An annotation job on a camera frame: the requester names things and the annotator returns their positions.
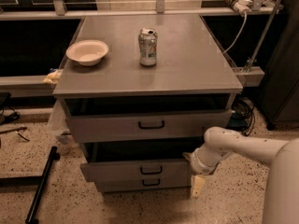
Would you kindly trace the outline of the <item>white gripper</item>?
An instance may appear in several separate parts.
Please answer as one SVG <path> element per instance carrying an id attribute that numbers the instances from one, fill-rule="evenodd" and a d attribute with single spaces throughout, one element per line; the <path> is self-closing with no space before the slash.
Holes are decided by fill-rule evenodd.
<path id="1" fill-rule="evenodd" d="M 206 183 L 205 175 L 212 175 L 218 164 L 227 159 L 231 152 L 213 150 L 203 144 L 193 153 L 183 152 L 182 155 L 190 162 L 192 169 L 197 173 L 191 178 L 191 197 L 198 198 Z"/>

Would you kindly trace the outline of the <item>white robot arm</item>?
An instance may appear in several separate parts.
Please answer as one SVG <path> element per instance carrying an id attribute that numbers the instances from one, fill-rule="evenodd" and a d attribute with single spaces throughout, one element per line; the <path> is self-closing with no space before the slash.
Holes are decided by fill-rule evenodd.
<path id="1" fill-rule="evenodd" d="M 248 137 L 211 127 L 204 134 L 204 144 L 183 157 L 196 174 L 206 176 L 233 153 L 269 167 L 262 223 L 299 224 L 299 139 Z"/>

